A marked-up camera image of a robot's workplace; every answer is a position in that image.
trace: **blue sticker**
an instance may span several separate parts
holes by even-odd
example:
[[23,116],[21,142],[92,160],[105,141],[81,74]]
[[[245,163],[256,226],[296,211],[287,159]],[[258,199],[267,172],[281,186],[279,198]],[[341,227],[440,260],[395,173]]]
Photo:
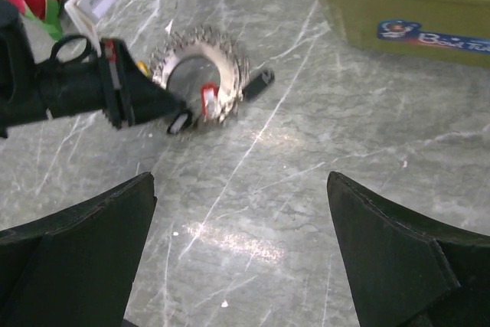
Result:
[[490,54],[490,40],[488,39],[422,31],[422,25],[420,23],[407,22],[401,19],[380,22],[377,26],[377,38],[413,45],[443,47],[446,49]]

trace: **red label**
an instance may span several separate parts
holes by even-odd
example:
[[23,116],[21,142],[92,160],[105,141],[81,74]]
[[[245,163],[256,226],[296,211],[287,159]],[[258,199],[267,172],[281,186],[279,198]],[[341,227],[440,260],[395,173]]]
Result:
[[117,59],[116,48],[112,40],[106,40],[106,57],[110,62],[114,62]]
[[210,91],[213,92],[213,95],[214,97],[217,97],[217,91],[218,91],[218,88],[216,87],[216,85],[214,83],[206,83],[202,88],[201,88],[201,102],[202,102],[202,113],[204,115],[204,117],[207,116],[207,109],[206,109],[206,102],[207,102],[207,93],[209,93]]

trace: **gear teeth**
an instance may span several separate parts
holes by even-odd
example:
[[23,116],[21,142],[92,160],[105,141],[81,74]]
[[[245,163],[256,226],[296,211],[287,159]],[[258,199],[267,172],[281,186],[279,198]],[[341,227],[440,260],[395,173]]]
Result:
[[[225,90],[231,92],[230,98],[220,106],[221,114],[217,121],[222,122],[233,109],[236,109],[237,103],[243,99],[242,89],[250,82],[250,63],[245,50],[231,35],[221,32],[219,28],[211,25],[188,28],[182,33],[174,31],[166,35],[162,44],[151,52],[147,64],[149,73],[154,83],[162,88],[167,88],[168,76],[173,71],[169,65],[172,65],[173,68],[177,67],[185,58],[192,57],[188,55],[190,47],[198,50],[200,45],[218,49],[222,56],[219,67],[227,67],[232,75],[232,80],[222,81],[222,86],[226,85]],[[217,64],[205,52],[202,56]]]

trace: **black cylinder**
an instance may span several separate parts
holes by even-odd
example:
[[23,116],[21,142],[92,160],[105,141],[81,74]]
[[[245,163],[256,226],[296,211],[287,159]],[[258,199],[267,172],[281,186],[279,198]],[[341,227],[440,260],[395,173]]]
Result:
[[41,74],[38,88],[53,118],[75,116],[106,108],[106,98],[96,61],[67,64]]
[[0,0],[0,102],[29,100],[34,55],[18,9]]

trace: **metal gear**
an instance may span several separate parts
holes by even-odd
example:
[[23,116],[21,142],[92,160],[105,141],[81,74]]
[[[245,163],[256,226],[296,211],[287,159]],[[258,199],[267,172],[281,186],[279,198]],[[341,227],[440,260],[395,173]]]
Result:
[[167,35],[154,49],[149,61],[149,76],[161,88],[168,88],[168,80],[175,68],[185,60],[204,57],[216,66],[220,74],[215,114],[205,119],[193,111],[196,120],[222,123],[243,99],[242,89],[250,81],[250,62],[244,50],[229,34],[202,25]]

